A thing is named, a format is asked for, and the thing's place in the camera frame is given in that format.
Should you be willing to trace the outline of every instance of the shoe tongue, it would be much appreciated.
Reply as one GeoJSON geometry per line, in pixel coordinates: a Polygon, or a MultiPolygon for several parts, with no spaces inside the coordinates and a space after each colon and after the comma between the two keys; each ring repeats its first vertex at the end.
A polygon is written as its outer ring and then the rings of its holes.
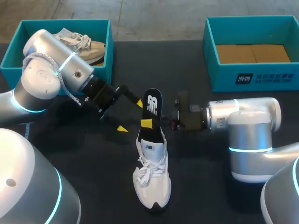
{"type": "Polygon", "coordinates": [[[141,139],[141,149],[143,151],[144,157],[147,160],[151,160],[153,162],[159,162],[163,155],[164,144],[153,143],[141,139]]]}
{"type": "Polygon", "coordinates": [[[65,37],[68,37],[68,38],[72,38],[72,36],[73,36],[73,33],[71,31],[69,31],[68,29],[66,29],[66,28],[63,28],[59,32],[59,34],[65,36],[65,37]]]}

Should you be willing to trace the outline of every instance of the shoe lace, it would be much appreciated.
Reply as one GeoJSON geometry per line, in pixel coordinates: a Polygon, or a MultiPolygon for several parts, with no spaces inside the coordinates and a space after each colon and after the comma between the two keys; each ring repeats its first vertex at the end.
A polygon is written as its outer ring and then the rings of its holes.
{"type": "Polygon", "coordinates": [[[79,33],[73,33],[75,35],[74,39],[79,41],[78,43],[71,43],[70,46],[76,46],[75,51],[79,49],[90,49],[91,38],[87,35],[81,35],[79,33]]]}
{"type": "Polygon", "coordinates": [[[147,186],[152,177],[161,177],[165,173],[165,158],[160,162],[153,162],[147,160],[144,157],[139,157],[138,161],[142,164],[142,168],[139,169],[137,180],[140,182],[141,187],[147,186]]]}

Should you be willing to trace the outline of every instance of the brown cardboard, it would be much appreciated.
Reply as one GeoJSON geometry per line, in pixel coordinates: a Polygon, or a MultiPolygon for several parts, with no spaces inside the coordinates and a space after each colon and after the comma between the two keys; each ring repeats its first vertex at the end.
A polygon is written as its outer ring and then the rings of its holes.
{"type": "Polygon", "coordinates": [[[241,63],[256,63],[256,57],[250,45],[237,45],[237,53],[241,63]]]}
{"type": "Polygon", "coordinates": [[[93,66],[103,66],[104,62],[98,63],[98,64],[93,64],[93,66]]]}
{"type": "Polygon", "coordinates": [[[281,44],[251,45],[257,63],[290,63],[290,58],[281,44]]]}
{"type": "Polygon", "coordinates": [[[221,64],[256,63],[250,45],[216,45],[221,64]]]}
{"type": "Polygon", "coordinates": [[[283,45],[254,44],[216,45],[221,64],[234,63],[290,63],[290,58],[283,45]]]}

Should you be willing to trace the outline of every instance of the teal shoe box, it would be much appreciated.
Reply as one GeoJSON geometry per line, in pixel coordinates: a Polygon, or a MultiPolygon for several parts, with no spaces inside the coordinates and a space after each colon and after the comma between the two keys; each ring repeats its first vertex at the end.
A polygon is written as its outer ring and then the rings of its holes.
{"type": "Polygon", "coordinates": [[[294,16],[207,17],[203,50],[214,92],[299,90],[294,16]],[[220,63],[216,45],[282,44],[290,63],[220,63]]]}
{"type": "MultiPolygon", "coordinates": [[[[23,48],[27,40],[38,30],[45,29],[52,34],[62,28],[82,35],[88,35],[92,41],[106,44],[103,66],[94,66],[94,75],[111,83],[113,63],[113,36],[110,20],[23,20],[20,22],[0,65],[0,70],[9,87],[13,89],[22,74],[22,61],[25,58],[23,48]]],[[[61,89],[59,95],[65,95],[61,89]]]]}

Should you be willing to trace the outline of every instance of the yellow marker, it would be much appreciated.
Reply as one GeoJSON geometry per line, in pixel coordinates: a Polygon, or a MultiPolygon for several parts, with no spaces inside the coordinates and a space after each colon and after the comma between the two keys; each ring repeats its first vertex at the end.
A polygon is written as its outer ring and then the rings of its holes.
{"type": "Polygon", "coordinates": [[[143,106],[143,105],[142,105],[142,101],[139,100],[139,101],[137,102],[137,105],[140,106],[140,107],[142,108],[142,106],[143,106]]]}
{"type": "Polygon", "coordinates": [[[145,119],[145,120],[140,120],[141,122],[141,127],[147,127],[150,129],[153,129],[153,119],[145,119]]]}
{"type": "Polygon", "coordinates": [[[126,130],[123,126],[119,126],[116,130],[117,130],[117,131],[120,131],[120,132],[129,132],[129,131],[126,130]]]}

